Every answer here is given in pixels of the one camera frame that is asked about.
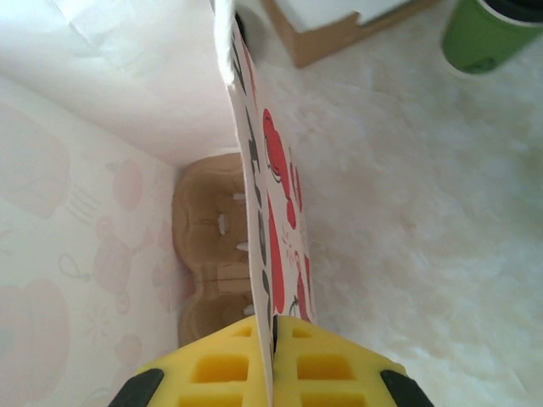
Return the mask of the green paper coffee cup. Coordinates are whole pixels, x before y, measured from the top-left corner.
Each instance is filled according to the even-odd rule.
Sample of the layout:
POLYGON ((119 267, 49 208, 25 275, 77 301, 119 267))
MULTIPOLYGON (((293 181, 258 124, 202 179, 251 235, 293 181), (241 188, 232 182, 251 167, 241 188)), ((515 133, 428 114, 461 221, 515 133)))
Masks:
POLYGON ((445 61, 489 73, 543 35, 543 0, 458 0, 441 40, 445 61))

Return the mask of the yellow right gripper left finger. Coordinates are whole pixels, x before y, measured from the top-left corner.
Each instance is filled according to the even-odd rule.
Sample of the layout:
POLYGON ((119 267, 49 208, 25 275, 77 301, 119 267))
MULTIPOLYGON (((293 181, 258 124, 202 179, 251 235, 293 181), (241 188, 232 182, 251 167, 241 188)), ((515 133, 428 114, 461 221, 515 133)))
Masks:
POLYGON ((108 407, 272 407, 256 319, 147 363, 108 407))

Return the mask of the white red printed paper bag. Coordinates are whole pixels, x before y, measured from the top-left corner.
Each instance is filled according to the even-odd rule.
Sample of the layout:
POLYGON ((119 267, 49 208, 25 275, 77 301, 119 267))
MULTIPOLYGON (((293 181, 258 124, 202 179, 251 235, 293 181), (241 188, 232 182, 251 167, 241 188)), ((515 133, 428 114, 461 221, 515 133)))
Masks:
POLYGON ((293 291, 307 255, 285 128, 231 29, 231 0, 0 0, 0 407, 109 399, 171 349, 181 295, 176 170, 244 157, 252 244, 277 230, 293 291))

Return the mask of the brown cardboard napkin box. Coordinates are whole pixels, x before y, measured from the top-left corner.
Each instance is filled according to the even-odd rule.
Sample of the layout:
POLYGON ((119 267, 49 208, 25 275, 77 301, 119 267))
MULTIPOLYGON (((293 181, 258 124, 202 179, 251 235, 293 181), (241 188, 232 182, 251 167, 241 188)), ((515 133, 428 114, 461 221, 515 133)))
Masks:
POLYGON ((275 0, 260 0, 275 32, 288 51, 293 64, 298 68, 304 68, 369 36, 398 25, 441 1, 411 0, 363 25, 357 25, 355 15, 351 14, 320 29, 299 32, 291 25, 275 0))

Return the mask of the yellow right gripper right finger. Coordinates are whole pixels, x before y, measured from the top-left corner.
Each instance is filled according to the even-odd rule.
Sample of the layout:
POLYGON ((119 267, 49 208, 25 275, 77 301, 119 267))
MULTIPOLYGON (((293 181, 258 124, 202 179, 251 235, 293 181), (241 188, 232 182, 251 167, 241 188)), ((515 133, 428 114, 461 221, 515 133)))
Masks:
POLYGON ((273 407, 435 407, 403 365, 293 316, 274 323, 273 407))

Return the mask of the brown pulp cup carrier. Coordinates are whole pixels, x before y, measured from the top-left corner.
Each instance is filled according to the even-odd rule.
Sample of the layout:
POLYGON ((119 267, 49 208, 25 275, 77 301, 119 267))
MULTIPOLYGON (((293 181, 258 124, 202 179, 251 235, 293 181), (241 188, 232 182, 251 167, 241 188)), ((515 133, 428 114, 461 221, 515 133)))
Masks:
POLYGON ((178 326, 186 345, 242 320, 253 304, 240 154, 189 165, 176 183, 171 209, 173 246, 194 283, 178 326))

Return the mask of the white napkin stack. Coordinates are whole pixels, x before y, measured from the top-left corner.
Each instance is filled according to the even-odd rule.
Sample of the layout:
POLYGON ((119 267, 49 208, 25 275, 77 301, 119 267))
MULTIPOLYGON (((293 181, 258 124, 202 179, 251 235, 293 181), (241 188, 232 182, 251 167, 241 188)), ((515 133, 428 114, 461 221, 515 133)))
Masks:
POLYGON ((339 22, 351 14, 363 25, 411 0, 275 0, 299 32, 313 31, 339 22))

